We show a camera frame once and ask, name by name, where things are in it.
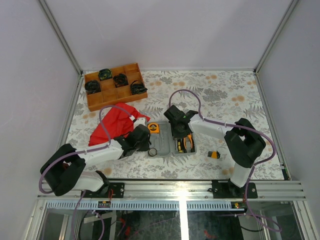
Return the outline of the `orange handled pliers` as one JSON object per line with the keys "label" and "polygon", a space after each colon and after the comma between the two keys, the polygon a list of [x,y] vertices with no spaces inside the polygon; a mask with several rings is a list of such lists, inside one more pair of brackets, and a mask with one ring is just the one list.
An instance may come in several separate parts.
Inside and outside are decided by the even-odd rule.
{"label": "orange handled pliers", "polygon": [[195,144],[193,140],[193,135],[190,133],[188,136],[183,138],[185,140],[186,150],[187,153],[194,153],[195,152]]}

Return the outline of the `black electrical tape roll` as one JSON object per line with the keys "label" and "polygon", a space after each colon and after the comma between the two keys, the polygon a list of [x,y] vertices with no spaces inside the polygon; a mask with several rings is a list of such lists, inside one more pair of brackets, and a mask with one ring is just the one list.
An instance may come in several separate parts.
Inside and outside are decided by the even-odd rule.
{"label": "black electrical tape roll", "polygon": [[149,157],[155,157],[156,155],[158,154],[158,151],[157,151],[157,149],[156,148],[150,148],[149,150],[148,150],[148,156]]}

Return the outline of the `orange tape measure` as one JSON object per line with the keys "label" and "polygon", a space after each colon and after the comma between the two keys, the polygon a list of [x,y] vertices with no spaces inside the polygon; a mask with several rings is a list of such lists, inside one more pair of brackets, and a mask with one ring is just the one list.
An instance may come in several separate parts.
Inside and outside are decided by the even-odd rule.
{"label": "orange tape measure", "polygon": [[159,134],[160,133],[160,127],[159,124],[156,122],[151,122],[147,125],[147,128],[149,129],[151,134]]}

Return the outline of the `black yellow screwdriver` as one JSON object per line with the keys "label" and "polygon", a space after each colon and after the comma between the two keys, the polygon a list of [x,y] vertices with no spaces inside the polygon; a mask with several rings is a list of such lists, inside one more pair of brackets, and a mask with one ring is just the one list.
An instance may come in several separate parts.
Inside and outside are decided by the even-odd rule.
{"label": "black yellow screwdriver", "polygon": [[187,153],[186,141],[184,139],[181,140],[181,148],[182,148],[184,153]]}
{"label": "black yellow screwdriver", "polygon": [[176,149],[177,149],[177,152],[178,152],[178,153],[182,153],[182,152],[183,152],[183,148],[182,148],[181,140],[180,140],[180,139],[177,139],[177,140],[176,140]]}

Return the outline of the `grey plastic tool case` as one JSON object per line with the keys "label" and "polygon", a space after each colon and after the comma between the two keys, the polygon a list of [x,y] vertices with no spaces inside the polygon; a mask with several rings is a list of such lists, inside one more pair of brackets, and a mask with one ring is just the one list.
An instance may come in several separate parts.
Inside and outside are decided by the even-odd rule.
{"label": "grey plastic tool case", "polygon": [[150,145],[149,148],[157,149],[157,155],[154,157],[148,158],[164,158],[164,157],[186,157],[190,155],[194,155],[197,152],[197,147],[194,142],[195,152],[187,152],[187,153],[179,153],[176,148],[176,139],[173,138],[171,125],[167,121],[158,121],[158,122],[148,122],[149,123],[157,123],[159,125],[159,133],[150,133]]}

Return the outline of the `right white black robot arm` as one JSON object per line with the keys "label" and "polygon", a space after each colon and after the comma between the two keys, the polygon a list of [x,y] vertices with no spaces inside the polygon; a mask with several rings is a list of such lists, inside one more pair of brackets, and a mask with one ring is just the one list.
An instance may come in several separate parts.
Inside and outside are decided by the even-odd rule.
{"label": "right white black robot arm", "polygon": [[227,124],[203,118],[198,111],[184,113],[175,105],[170,106],[164,116],[168,119],[172,136],[182,139],[197,133],[216,139],[223,139],[234,160],[234,172],[231,174],[228,192],[233,197],[240,197],[246,191],[246,183],[254,162],[261,156],[266,143],[258,131],[245,118],[235,124]]}

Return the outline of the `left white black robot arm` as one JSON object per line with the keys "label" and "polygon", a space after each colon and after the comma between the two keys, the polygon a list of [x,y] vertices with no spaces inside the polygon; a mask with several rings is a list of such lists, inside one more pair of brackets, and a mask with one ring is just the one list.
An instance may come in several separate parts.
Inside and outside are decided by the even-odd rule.
{"label": "left white black robot arm", "polygon": [[136,151],[146,151],[150,136],[147,126],[139,124],[127,136],[118,136],[86,149],[77,150],[69,143],[64,144],[41,167],[39,191],[60,197],[79,189],[91,196],[105,197],[112,191],[108,178],[99,170],[86,172],[85,168],[129,157]]}

